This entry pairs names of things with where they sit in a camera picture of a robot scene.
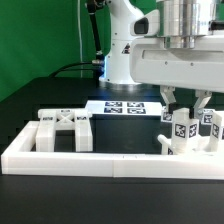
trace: white foam block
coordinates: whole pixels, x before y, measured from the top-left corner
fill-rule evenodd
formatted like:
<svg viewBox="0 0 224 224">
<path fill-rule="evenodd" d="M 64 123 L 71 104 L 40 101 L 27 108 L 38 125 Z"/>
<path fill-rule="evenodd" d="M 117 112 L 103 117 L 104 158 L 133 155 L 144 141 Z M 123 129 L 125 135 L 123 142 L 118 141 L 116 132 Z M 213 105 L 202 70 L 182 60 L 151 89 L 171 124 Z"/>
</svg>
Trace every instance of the white foam block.
<svg viewBox="0 0 224 224">
<path fill-rule="evenodd" d="M 209 145 L 211 151 L 224 153 L 224 111 L 213 112 Z"/>
<path fill-rule="evenodd" d="M 55 145 L 57 114 L 54 110 L 44 110 L 36 135 L 38 152 L 53 152 Z"/>
<path fill-rule="evenodd" d="M 114 177 L 224 179 L 218 156 L 144 155 L 114 160 Z"/>
<path fill-rule="evenodd" d="M 8 174 L 9 158 L 15 154 L 22 155 L 22 152 L 30 152 L 35 144 L 35 137 L 39 126 L 38 121 L 30 121 L 17 135 L 9 147 L 1 155 L 2 173 Z"/>
<path fill-rule="evenodd" d="M 113 155 L 105 154 L 17 152 L 2 165 L 3 174 L 113 177 Z"/>
<path fill-rule="evenodd" d="M 93 136 L 86 109 L 74 110 L 76 152 L 93 151 Z"/>
<path fill-rule="evenodd" d="M 199 120 L 189 118 L 189 109 L 173 113 L 171 147 L 174 154 L 184 154 L 198 147 Z"/>
</svg>

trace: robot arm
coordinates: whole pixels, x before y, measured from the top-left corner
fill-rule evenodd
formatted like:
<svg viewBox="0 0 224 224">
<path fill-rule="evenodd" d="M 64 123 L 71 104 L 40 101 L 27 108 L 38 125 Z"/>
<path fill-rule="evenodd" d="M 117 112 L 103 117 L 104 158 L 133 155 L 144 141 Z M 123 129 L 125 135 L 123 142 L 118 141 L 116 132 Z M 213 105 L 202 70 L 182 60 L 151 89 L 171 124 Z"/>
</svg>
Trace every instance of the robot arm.
<svg viewBox="0 0 224 224">
<path fill-rule="evenodd" d="M 175 87 L 196 90 L 190 117 L 199 117 L 211 92 L 224 92 L 224 23 L 216 18 L 219 0 L 157 0 L 157 9 L 132 24 L 130 59 L 134 81 L 161 86 L 172 113 Z"/>
<path fill-rule="evenodd" d="M 100 77 L 100 86 L 116 90 L 133 90 L 139 83 L 133 81 L 129 69 L 130 45 L 135 37 L 130 34 L 132 22 L 143 17 L 143 13 L 134 7 L 129 0 L 88 0 L 87 9 L 92 22 L 97 58 L 103 56 L 97 30 L 95 13 L 108 6 L 111 19 L 111 49 L 105 56 L 105 72 Z"/>
</svg>

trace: green screen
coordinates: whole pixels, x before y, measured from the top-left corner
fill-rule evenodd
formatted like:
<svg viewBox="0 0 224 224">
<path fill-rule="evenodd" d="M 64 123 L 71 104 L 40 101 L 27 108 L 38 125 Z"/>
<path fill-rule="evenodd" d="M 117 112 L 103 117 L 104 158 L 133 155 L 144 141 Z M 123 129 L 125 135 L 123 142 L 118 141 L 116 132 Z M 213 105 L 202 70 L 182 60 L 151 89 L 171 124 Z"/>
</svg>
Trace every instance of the green screen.
<svg viewBox="0 0 224 224">
<path fill-rule="evenodd" d="M 0 101 L 32 79 L 80 61 L 77 2 L 0 0 Z M 95 50 L 85 2 L 81 0 L 83 60 L 89 61 L 95 58 Z M 130 2 L 144 13 L 155 8 L 155 0 Z M 102 48 L 107 53 L 110 50 L 107 8 L 97 12 L 97 20 Z"/>
</svg>

